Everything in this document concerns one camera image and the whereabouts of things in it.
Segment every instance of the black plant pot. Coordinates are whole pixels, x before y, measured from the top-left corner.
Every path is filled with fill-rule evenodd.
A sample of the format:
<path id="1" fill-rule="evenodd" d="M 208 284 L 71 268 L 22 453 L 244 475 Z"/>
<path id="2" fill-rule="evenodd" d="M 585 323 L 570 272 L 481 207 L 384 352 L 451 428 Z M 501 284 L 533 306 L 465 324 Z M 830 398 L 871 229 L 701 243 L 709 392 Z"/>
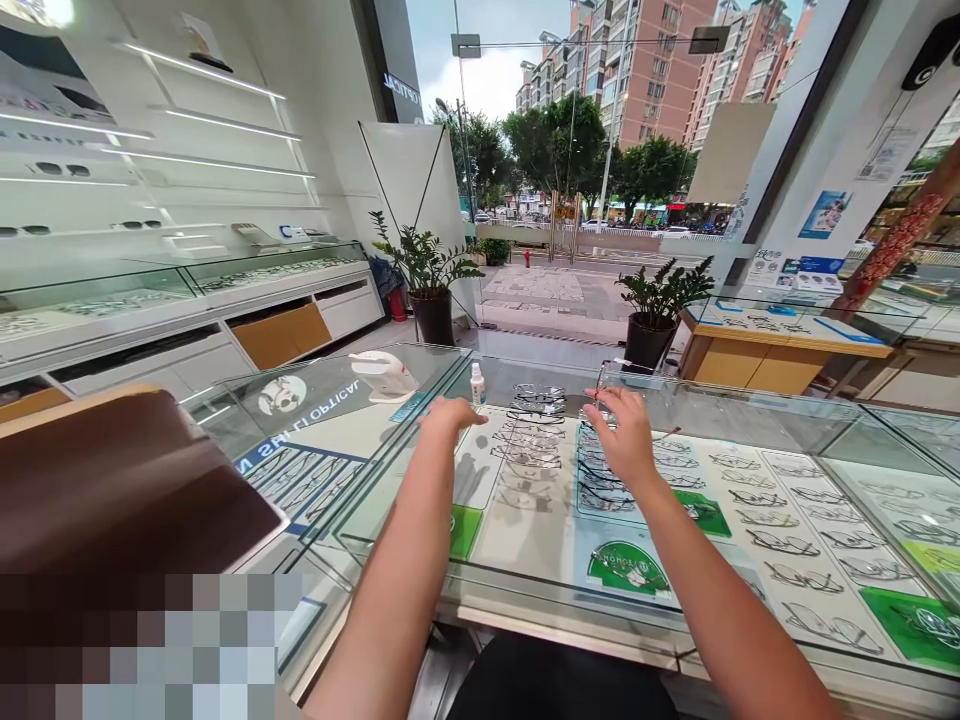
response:
<path id="1" fill-rule="evenodd" d="M 450 291 L 439 298 L 418 298 L 410 294 L 413 314 L 420 326 L 420 340 L 430 345 L 454 346 Z"/>
<path id="2" fill-rule="evenodd" d="M 639 318 L 640 313 L 634 313 L 627 322 L 627 350 L 624 357 L 643 367 L 624 365 L 623 369 L 641 375 L 652 375 L 652 370 L 644 368 L 656 369 L 660 365 L 663 354 L 670 347 L 677 332 L 677 321 L 674 320 L 673 326 L 666 330 L 651 330 L 641 325 Z"/>

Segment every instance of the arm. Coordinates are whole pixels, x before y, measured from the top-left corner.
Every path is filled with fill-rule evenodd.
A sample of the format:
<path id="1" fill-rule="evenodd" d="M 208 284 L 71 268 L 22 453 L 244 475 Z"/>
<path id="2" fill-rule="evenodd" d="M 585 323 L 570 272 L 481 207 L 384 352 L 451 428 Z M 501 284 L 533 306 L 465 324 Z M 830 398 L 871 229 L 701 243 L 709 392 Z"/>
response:
<path id="1" fill-rule="evenodd" d="M 431 405 L 347 624 L 304 706 L 308 715 L 407 717 L 450 555 L 457 435 L 486 421 L 463 399 Z"/>
<path id="2" fill-rule="evenodd" d="M 607 463 L 647 520 L 700 656 L 733 715 L 839 720 L 836 705 L 793 640 L 660 477 L 640 395 L 615 388 L 600 391 L 599 398 L 617 416 L 617 429 L 612 431 L 593 406 L 585 412 Z"/>

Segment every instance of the hand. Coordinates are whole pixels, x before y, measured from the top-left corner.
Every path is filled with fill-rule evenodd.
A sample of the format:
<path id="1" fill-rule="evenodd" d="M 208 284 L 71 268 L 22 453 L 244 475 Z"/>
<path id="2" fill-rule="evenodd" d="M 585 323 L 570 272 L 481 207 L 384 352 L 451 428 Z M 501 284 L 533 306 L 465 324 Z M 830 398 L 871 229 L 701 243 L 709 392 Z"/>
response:
<path id="1" fill-rule="evenodd" d="M 593 405 L 585 405 L 590 424 L 597 431 L 607 464 L 614 474 L 628 487 L 643 482 L 646 477 L 657 477 L 653 464 L 653 435 L 650 418 L 643 405 L 640 393 L 626 388 L 607 388 L 597 393 L 586 391 L 590 397 L 599 398 L 617 417 L 617 428 L 611 430 L 600 411 Z"/>
<path id="2" fill-rule="evenodd" d="M 483 425 L 490 418 L 477 415 L 473 408 L 463 398 L 449 400 L 438 397 L 429 407 L 429 415 L 424 415 L 417 422 L 426 430 L 452 430 L 460 432 L 471 425 Z"/>

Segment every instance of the shelf light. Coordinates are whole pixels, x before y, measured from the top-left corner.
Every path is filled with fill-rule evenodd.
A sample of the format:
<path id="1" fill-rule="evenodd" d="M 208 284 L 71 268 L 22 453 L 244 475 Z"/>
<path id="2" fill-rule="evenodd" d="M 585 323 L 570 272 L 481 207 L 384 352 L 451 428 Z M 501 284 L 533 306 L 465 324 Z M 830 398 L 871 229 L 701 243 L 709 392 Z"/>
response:
<path id="1" fill-rule="evenodd" d="M 316 175 L 299 172 L 298 170 L 283 170 L 281 168 L 261 167 L 259 165 L 244 165 L 243 163 L 231 163 L 220 160 L 208 160 L 207 158 L 196 158 L 187 155 L 168 155 L 165 153 L 148 153 L 139 150 L 129 150 L 127 148 L 113 147 L 112 145 L 101 145 L 96 149 L 100 152 L 111 153 L 112 155 L 125 155 L 127 157 L 142 157 L 149 160 L 167 160 L 169 162 L 180 162 L 188 165 L 207 165 L 209 167 L 222 167 L 227 170 L 247 170 L 249 172 L 261 172 L 268 175 L 288 175 L 290 177 L 300 177 L 314 179 Z"/>
<path id="2" fill-rule="evenodd" d="M 152 133 L 146 130 L 124 130 L 123 128 L 112 125 L 97 125 L 94 123 L 84 123 L 78 120 L 54 120 L 53 118 L 36 117 L 12 112 L 0 112 L 0 118 L 4 120 L 16 120 L 18 122 L 34 123 L 36 125 L 51 125 L 53 127 L 67 128 L 68 130 L 82 130 L 83 132 L 99 133 L 101 135 L 116 135 L 117 137 L 132 137 L 138 140 L 156 140 Z"/>
<path id="3" fill-rule="evenodd" d="M 224 73 L 216 72 L 215 70 L 208 70 L 207 68 L 197 65 L 196 63 L 190 63 L 190 62 L 187 62 L 186 60 L 180 60 L 179 58 L 171 57 L 170 55 L 164 55 L 163 53 L 158 53 L 156 50 L 150 50 L 149 48 L 145 48 L 142 45 L 137 45 L 136 43 L 121 42 L 120 45 L 129 50 L 133 50 L 134 52 L 138 52 L 141 55 L 152 57 L 155 60 L 160 60 L 161 62 L 165 62 L 169 65 L 175 65 L 177 67 L 184 68 L 185 70 L 189 70 L 190 72 L 195 72 L 200 75 L 206 75 L 207 77 L 212 77 L 215 80 L 219 80 L 220 82 L 225 82 L 229 85 L 236 85 L 237 87 L 241 87 L 244 90 L 249 90 L 251 92 L 260 93 L 261 95 L 274 97 L 274 98 L 277 98 L 278 100 L 287 99 L 280 93 L 275 93 L 272 90 L 267 90 L 266 88 L 262 88 L 259 85 L 254 85 L 253 83 L 248 83 L 244 80 L 239 80 L 235 77 L 225 75 Z"/>
<path id="4" fill-rule="evenodd" d="M 234 130 L 244 130 L 246 132 L 258 133 L 260 135 L 269 135 L 270 137 L 280 138 L 282 140 L 292 140 L 301 142 L 302 138 L 293 133 L 283 132 L 282 130 L 273 130 L 272 128 L 261 127 L 260 125 L 250 125 L 236 120 L 217 117 L 215 115 L 206 115 L 204 113 L 193 112 L 192 110 L 183 110 L 178 107 L 166 107 L 164 105 L 151 105 L 151 110 L 156 112 L 165 112 L 168 115 L 186 118 L 188 120 L 199 120 L 200 122 L 211 123 L 213 125 L 222 125 L 223 127 L 233 128 Z"/>
<path id="5" fill-rule="evenodd" d="M 33 182 L 50 185 L 99 185 L 101 187 L 133 187 L 130 183 L 101 182 L 100 180 L 56 180 L 54 178 L 17 178 L 0 175 L 0 182 Z"/>

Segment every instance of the car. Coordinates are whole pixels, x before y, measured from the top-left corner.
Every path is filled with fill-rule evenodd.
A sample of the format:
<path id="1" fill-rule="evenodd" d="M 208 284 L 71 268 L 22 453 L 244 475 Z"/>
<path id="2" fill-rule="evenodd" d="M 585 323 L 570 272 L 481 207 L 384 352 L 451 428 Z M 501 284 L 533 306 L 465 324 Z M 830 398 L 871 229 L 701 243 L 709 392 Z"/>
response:
<path id="1" fill-rule="evenodd" d="M 682 225 L 671 225 L 657 234 L 664 240 L 689 240 L 693 233 Z"/>

